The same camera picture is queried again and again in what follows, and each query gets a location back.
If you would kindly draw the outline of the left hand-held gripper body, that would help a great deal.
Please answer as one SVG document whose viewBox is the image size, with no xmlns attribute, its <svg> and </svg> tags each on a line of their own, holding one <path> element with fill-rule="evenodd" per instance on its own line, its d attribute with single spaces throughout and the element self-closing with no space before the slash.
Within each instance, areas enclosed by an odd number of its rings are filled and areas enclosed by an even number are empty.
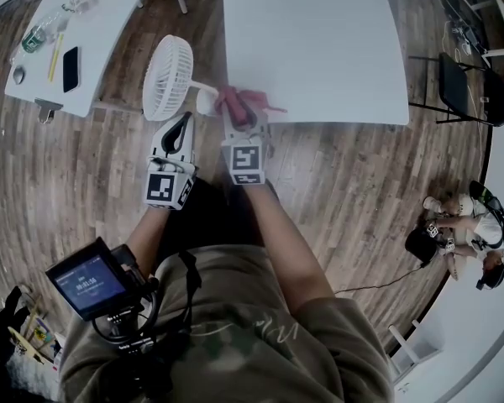
<svg viewBox="0 0 504 403">
<path fill-rule="evenodd" d="M 150 207 L 181 210 L 192 191 L 196 175 L 197 167 L 193 163 L 149 156 L 144 203 Z"/>
</svg>

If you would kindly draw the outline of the pink cloth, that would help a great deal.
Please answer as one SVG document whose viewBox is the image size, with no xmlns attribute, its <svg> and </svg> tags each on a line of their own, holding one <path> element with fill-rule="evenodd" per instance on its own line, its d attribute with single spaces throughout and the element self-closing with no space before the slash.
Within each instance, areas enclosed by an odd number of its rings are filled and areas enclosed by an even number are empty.
<svg viewBox="0 0 504 403">
<path fill-rule="evenodd" d="M 271 106 L 265 92 L 238 90 L 234 86 L 225 86 L 219 91 L 218 97 L 214 103 L 214 109 L 217 115 L 223 115 L 223 110 L 226 109 L 230 122 L 235 127 L 243 127 L 249 124 L 248 111 L 245 109 L 245 106 L 249 102 L 252 102 L 261 110 L 287 113 L 285 108 Z"/>
</svg>

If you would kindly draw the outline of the small white desk fan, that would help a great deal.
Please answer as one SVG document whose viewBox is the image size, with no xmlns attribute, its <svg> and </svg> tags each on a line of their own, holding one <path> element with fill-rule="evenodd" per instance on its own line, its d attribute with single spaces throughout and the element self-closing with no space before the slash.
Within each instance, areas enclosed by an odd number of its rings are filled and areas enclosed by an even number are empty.
<svg viewBox="0 0 504 403">
<path fill-rule="evenodd" d="M 218 90 L 192 79 L 194 57 L 189 43 L 166 35 L 157 45 L 142 88 L 143 114 L 148 121 L 165 121 L 176 115 L 190 87 L 218 97 Z"/>
</svg>

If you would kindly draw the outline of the person's right forearm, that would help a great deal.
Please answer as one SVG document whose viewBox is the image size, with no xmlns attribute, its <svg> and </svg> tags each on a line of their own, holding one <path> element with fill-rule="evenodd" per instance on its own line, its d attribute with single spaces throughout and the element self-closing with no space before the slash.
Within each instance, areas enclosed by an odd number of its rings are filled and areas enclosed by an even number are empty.
<svg viewBox="0 0 504 403">
<path fill-rule="evenodd" d="M 317 258 L 267 185 L 245 186 L 288 309 L 335 294 Z"/>
</svg>

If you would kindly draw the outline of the person's black trousers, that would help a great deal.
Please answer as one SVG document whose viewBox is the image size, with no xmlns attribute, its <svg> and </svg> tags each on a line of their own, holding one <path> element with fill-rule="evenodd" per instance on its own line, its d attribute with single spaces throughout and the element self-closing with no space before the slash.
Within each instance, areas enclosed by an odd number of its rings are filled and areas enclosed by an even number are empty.
<svg viewBox="0 0 504 403">
<path fill-rule="evenodd" d="M 215 245 L 265 246 L 244 188 L 225 192 L 198 178 L 185 206 L 170 212 L 157 258 L 161 262 L 183 250 Z"/>
</svg>

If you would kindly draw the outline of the white table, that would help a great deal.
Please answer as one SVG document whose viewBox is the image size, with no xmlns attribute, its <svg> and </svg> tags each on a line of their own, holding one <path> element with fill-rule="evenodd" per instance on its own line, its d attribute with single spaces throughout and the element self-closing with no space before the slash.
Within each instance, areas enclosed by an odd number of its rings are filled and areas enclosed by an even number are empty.
<svg viewBox="0 0 504 403">
<path fill-rule="evenodd" d="M 25 32 L 28 33 L 39 21 L 50 15 L 69 0 L 41 0 Z M 181 11 L 186 12 L 185 0 L 178 0 Z M 99 96 L 102 77 L 117 42 L 142 0 L 96 0 L 93 8 L 74 15 L 66 26 L 63 40 L 58 47 L 59 56 L 53 79 L 49 71 L 55 45 L 45 44 L 33 54 L 16 50 L 5 94 L 27 102 L 39 99 L 60 105 L 60 110 L 78 117 L 88 116 Z M 66 51 L 79 49 L 79 86 L 70 92 L 63 91 L 63 55 Z M 13 78 L 14 68 L 24 68 L 24 78 L 17 83 Z"/>
<path fill-rule="evenodd" d="M 388 0 L 223 0 L 228 83 L 273 123 L 409 121 Z"/>
</svg>

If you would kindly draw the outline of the black smartphone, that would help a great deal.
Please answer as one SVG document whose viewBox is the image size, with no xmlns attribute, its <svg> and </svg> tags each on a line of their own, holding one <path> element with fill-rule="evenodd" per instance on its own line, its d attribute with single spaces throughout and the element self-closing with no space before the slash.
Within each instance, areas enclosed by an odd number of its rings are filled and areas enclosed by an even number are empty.
<svg viewBox="0 0 504 403">
<path fill-rule="evenodd" d="M 80 85 L 80 49 L 76 46 L 63 55 L 63 92 L 71 92 Z"/>
</svg>

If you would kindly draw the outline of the grey table clamp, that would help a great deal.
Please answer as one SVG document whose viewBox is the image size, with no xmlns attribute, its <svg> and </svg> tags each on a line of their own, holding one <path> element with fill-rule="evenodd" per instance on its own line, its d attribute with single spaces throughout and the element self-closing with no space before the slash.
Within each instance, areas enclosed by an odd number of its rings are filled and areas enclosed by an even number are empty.
<svg viewBox="0 0 504 403">
<path fill-rule="evenodd" d="M 55 112 L 63 108 L 62 104 L 35 98 L 34 103 L 39 106 L 38 120 L 42 124 L 51 123 L 54 120 Z"/>
</svg>

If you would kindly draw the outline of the black chest monitor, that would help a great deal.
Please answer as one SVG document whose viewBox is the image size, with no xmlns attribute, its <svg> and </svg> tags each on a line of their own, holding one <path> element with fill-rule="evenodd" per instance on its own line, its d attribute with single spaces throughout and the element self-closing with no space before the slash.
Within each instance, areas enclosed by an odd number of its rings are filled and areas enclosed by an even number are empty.
<svg viewBox="0 0 504 403">
<path fill-rule="evenodd" d="M 111 314 L 135 295 L 134 282 L 102 238 L 78 249 L 45 274 L 85 322 Z"/>
</svg>

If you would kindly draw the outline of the yellow pencil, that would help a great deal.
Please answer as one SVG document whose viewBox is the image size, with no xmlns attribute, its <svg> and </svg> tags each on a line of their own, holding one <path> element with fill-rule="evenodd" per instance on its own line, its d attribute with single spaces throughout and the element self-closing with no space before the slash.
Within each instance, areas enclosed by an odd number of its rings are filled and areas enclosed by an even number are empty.
<svg viewBox="0 0 504 403">
<path fill-rule="evenodd" d="M 50 68 L 49 68 L 48 76 L 47 76 L 47 79 L 48 79 L 49 83 L 52 83 L 53 80 L 54 80 L 55 68 L 57 66 L 57 62 L 58 62 L 58 59 L 59 59 L 60 48 L 61 48 L 63 39 L 64 39 L 64 34 L 63 33 L 59 33 L 58 37 L 57 37 L 57 39 L 55 41 L 55 46 L 54 46 L 53 53 L 52 53 L 52 56 L 51 56 L 51 61 L 50 61 Z"/>
</svg>

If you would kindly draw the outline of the person's olive shirt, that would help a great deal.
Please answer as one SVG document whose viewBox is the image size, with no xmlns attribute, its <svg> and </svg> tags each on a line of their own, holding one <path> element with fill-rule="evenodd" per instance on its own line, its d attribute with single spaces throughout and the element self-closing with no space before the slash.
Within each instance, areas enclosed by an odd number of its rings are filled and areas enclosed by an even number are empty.
<svg viewBox="0 0 504 403">
<path fill-rule="evenodd" d="M 394 403 L 387 357 L 358 304 L 321 298 L 290 312 L 263 249 L 194 249 L 202 286 L 190 341 L 154 383 L 131 388 L 129 362 L 89 323 L 72 320 L 60 366 L 66 403 Z"/>
</svg>

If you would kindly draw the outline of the black bucket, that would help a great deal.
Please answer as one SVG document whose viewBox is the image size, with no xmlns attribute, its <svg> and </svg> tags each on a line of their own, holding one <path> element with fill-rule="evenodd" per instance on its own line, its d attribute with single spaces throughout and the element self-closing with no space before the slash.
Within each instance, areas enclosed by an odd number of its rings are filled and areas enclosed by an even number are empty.
<svg viewBox="0 0 504 403">
<path fill-rule="evenodd" d="M 425 267 L 438 252 L 438 245 L 426 230 L 415 228 L 407 236 L 405 250 L 415 256 L 421 262 L 422 267 Z"/>
</svg>

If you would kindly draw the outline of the black folding chair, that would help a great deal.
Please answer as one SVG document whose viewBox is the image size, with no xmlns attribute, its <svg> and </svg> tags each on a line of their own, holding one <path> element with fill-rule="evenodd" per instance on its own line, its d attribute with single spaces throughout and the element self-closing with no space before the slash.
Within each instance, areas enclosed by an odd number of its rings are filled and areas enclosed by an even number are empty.
<svg viewBox="0 0 504 403">
<path fill-rule="evenodd" d="M 423 103 L 409 102 L 411 107 L 432 110 L 447 115 L 446 119 L 438 120 L 436 124 L 477 122 L 487 126 L 499 128 L 504 126 L 504 81 L 490 68 L 458 63 L 445 52 L 438 58 L 410 55 L 409 60 L 425 62 L 425 69 L 429 63 L 438 65 L 438 95 L 445 109 L 427 104 L 428 81 L 424 83 Z M 469 80 L 468 71 L 480 71 L 483 75 L 483 117 L 469 115 Z"/>
</svg>

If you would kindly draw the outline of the yellow wooden toy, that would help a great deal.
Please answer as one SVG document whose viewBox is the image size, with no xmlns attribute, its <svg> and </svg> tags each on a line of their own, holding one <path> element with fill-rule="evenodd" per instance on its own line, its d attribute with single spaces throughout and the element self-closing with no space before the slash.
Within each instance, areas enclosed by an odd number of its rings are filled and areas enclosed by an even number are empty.
<svg viewBox="0 0 504 403">
<path fill-rule="evenodd" d="M 34 359 L 40 364 L 45 364 L 45 356 L 39 351 L 44 347 L 41 345 L 39 348 L 35 348 L 28 340 L 26 340 L 19 332 L 17 332 L 12 327 L 8 327 L 13 343 L 18 346 L 22 353 L 27 355 L 29 358 Z"/>
</svg>

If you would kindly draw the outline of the white wooden shelf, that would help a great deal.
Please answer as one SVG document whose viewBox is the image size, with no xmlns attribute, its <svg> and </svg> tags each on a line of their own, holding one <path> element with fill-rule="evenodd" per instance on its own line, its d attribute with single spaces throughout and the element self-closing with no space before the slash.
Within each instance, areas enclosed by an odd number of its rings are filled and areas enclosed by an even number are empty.
<svg viewBox="0 0 504 403">
<path fill-rule="evenodd" d="M 396 326 L 390 325 L 388 331 L 394 337 L 399 348 L 389 356 L 389 366 L 394 385 L 407 387 L 408 377 L 417 372 L 420 365 L 439 355 L 442 349 L 429 339 L 428 331 L 423 325 L 413 319 L 413 330 L 405 338 Z"/>
</svg>

